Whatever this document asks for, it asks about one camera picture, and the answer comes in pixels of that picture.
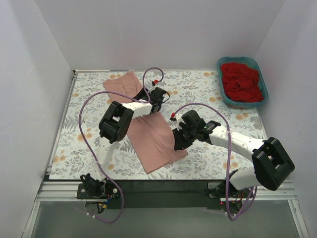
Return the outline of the pink t shirt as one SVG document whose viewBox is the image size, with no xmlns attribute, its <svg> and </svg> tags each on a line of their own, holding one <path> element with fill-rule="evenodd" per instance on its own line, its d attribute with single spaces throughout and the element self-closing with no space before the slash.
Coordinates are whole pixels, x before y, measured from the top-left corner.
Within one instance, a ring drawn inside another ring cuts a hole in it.
<svg viewBox="0 0 317 238">
<path fill-rule="evenodd" d="M 107 91 L 131 98 L 143 88 L 133 72 L 128 72 L 117 79 L 108 79 L 103 83 L 103 87 Z M 172 129 L 160 112 L 133 119 L 127 136 L 146 173 L 182 159 L 188 154 L 187 150 L 174 150 Z"/>
</svg>

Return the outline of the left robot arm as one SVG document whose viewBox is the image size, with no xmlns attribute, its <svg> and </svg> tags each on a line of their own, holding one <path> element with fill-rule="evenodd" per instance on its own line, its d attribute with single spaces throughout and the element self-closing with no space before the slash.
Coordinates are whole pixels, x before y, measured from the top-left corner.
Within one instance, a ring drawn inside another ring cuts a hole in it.
<svg viewBox="0 0 317 238">
<path fill-rule="evenodd" d="M 166 90 L 154 86 L 151 89 L 142 88 L 135 97 L 129 97 L 117 92 L 105 91 L 130 100 L 128 103 L 112 101 L 99 123 L 99 147 L 94 152 L 87 139 L 84 141 L 92 152 L 96 161 L 94 168 L 86 175 L 81 175 L 80 179 L 87 192 L 94 198 L 104 198 L 106 196 L 106 181 L 108 177 L 103 171 L 104 165 L 112 157 L 114 149 L 119 141 L 126 136 L 131 121 L 147 115 L 152 115 L 160 111 Z"/>
</svg>

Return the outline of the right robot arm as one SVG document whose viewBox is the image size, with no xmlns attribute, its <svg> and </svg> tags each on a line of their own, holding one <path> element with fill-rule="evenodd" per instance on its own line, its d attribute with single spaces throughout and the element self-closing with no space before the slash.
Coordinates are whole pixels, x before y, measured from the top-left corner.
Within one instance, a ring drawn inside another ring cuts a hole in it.
<svg viewBox="0 0 317 238">
<path fill-rule="evenodd" d="M 280 141 L 267 140 L 228 132 L 226 127 L 210 120 L 205 122 L 195 110 L 185 114 L 172 114 L 176 128 L 172 131 L 176 151 L 189 148 L 194 141 L 206 142 L 233 151 L 253 163 L 251 168 L 234 170 L 221 183 L 208 189 L 212 197 L 235 197 L 248 188 L 263 186 L 276 191 L 295 170 L 295 165 Z"/>
</svg>

